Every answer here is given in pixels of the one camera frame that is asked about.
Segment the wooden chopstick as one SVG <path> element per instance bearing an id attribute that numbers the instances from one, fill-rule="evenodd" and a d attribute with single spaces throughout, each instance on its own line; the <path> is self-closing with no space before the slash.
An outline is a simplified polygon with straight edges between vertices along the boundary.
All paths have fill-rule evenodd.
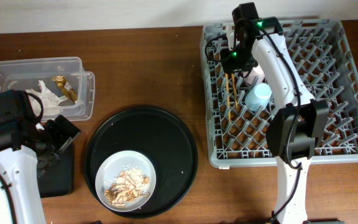
<path id="1" fill-rule="evenodd" d="M 230 92 L 229 92 L 229 75 L 227 73 L 225 73 L 224 75 L 225 75 L 225 79 L 226 79 L 226 92 L 227 92 L 226 104 L 227 104 L 227 108 L 229 110 L 227 113 L 227 119 L 230 122 L 231 121 L 231 106 L 230 106 Z"/>
<path id="2" fill-rule="evenodd" d="M 233 94 L 234 94 L 234 102 L 235 102 L 235 107 L 237 109 L 238 107 L 238 102 L 237 102 L 237 90 L 236 90 L 236 79 L 235 79 L 235 75 L 234 73 L 231 74 L 231 79 L 232 79 L 232 89 L 233 89 Z"/>

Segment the pink cup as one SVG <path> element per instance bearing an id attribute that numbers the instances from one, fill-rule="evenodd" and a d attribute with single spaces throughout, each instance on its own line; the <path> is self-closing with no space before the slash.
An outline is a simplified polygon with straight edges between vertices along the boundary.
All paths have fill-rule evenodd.
<path id="1" fill-rule="evenodd" d="M 256 67 L 253 67 L 250 72 L 244 72 L 243 78 L 247 84 L 252 85 L 253 83 L 262 83 L 265 78 L 265 75 L 260 65 L 258 65 Z"/>

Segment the white napkin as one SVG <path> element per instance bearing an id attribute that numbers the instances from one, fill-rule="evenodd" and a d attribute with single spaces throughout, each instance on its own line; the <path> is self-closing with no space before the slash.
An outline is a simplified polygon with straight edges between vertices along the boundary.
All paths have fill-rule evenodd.
<path id="1" fill-rule="evenodd" d="M 41 99 L 44 107 L 44 116 L 54 116 L 59 114 L 60 109 L 62 108 L 60 103 L 66 101 L 68 98 L 66 96 L 58 97 L 56 94 L 52 93 L 42 80 L 39 80 L 38 86 L 40 87 L 40 91 L 35 91 L 34 89 L 25 91 Z"/>

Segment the blue cup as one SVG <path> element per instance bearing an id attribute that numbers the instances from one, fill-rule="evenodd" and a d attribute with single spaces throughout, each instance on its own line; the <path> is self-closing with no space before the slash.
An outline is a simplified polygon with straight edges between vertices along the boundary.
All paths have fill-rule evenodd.
<path id="1" fill-rule="evenodd" d="M 270 97 L 272 96 L 271 88 L 266 83 L 256 84 L 246 95 L 244 103 L 251 111 L 263 110 L 267 107 Z"/>

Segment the gold foil wrapper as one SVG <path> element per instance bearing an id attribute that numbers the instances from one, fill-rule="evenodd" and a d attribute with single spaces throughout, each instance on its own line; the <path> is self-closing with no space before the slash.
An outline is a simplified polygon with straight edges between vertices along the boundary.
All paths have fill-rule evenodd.
<path id="1" fill-rule="evenodd" d="M 70 99 L 73 103 L 77 101 L 78 95 L 76 91 L 64 76 L 54 76 L 52 80 L 57 84 L 57 87 L 68 99 Z"/>

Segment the grey plate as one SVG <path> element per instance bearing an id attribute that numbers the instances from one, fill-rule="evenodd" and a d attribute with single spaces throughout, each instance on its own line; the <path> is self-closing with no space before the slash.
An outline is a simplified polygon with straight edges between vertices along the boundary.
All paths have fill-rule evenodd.
<path id="1" fill-rule="evenodd" d="M 104 191 L 110 188 L 119 173 L 130 168 L 140 169 L 144 175 L 150 178 L 149 195 L 135 199 L 133 202 L 127 202 L 124 208 L 116 208 L 109 204 L 104 196 Z M 141 208 L 151 198 L 157 183 L 157 175 L 151 161 L 143 154 L 135 151 L 121 151 L 109 156 L 99 167 L 95 189 L 98 199 L 107 208 L 115 212 L 132 212 Z"/>

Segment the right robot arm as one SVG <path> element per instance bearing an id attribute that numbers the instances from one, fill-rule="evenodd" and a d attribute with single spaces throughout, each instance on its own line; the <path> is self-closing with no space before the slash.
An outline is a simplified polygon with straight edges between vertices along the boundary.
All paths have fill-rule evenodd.
<path id="1" fill-rule="evenodd" d="M 329 108 L 305 87 L 287 50 L 283 29 L 276 17 L 261 18 L 252 2 L 232 11 L 234 33 L 223 37 L 229 48 L 219 58 L 225 73 L 261 67 L 272 91 L 277 114 L 265 138 L 276 160 L 278 195 L 268 223 L 307 223 L 306 181 L 311 158 L 320 145 Z"/>

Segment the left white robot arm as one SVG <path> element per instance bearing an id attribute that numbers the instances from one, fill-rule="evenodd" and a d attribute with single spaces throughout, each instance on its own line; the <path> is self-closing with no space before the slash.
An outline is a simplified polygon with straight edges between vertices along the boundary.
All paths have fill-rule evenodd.
<path id="1" fill-rule="evenodd" d="M 0 223 L 45 223 L 41 199 L 74 187 L 73 141 L 81 131 L 66 117 L 42 122 L 32 93 L 0 93 Z"/>

